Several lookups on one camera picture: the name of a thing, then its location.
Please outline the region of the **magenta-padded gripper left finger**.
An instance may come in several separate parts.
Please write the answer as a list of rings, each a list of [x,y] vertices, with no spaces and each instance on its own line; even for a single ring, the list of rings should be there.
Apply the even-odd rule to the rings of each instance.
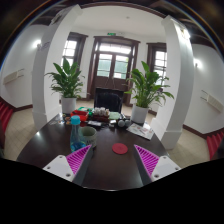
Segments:
[[[92,156],[92,146],[88,145],[67,156],[58,155],[44,170],[81,186]]]

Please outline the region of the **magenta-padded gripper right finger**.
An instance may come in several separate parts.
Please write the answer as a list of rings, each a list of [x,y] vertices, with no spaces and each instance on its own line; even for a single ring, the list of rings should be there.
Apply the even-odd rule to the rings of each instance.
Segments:
[[[135,145],[134,157],[144,185],[180,170],[180,167],[168,156],[159,157],[138,145]]]

